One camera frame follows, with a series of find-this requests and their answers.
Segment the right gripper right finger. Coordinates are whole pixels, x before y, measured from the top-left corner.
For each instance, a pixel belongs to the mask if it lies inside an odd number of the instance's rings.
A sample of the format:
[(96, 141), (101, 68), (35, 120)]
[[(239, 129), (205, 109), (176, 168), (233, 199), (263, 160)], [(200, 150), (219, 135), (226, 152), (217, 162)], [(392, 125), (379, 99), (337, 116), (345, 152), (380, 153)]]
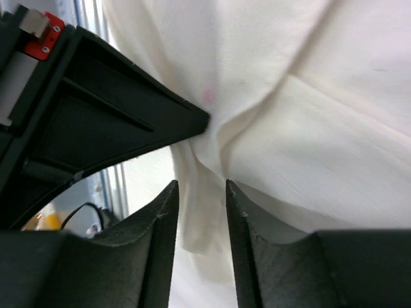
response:
[(226, 182), (240, 307), (409, 307), (408, 229), (294, 228)]

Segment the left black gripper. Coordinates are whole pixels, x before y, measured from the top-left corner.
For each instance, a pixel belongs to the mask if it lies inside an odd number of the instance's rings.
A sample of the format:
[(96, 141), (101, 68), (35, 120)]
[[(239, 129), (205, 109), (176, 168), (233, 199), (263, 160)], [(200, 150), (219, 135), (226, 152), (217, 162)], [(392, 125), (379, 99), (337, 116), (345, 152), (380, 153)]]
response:
[(19, 6), (1, 18), (1, 166), (77, 165), (77, 29)]

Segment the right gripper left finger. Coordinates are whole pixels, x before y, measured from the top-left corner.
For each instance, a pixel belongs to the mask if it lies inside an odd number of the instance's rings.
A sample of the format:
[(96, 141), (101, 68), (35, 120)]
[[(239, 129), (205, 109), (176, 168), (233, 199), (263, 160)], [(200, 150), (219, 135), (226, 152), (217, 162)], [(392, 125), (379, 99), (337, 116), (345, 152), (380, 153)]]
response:
[(167, 307), (179, 185), (85, 239), (64, 231), (1, 233), (2, 307)]

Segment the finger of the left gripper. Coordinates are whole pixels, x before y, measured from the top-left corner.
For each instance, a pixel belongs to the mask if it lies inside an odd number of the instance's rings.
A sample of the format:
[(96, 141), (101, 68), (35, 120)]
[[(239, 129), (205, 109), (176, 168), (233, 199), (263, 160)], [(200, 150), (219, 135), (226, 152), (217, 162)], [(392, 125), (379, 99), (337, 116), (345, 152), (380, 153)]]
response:
[(95, 34), (66, 26), (1, 121), (1, 228), (20, 229), (80, 180), (204, 133), (209, 114)]

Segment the white cloth napkin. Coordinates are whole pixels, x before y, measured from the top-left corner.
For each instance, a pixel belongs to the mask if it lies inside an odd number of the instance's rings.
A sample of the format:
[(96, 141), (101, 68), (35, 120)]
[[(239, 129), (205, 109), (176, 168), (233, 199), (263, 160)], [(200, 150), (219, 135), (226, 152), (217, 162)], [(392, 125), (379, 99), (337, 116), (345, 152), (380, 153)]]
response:
[(105, 1), (119, 50), (210, 113), (170, 152), (171, 307), (236, 307), (225, 182), (305, 232), (410, 227), (409, 1)]

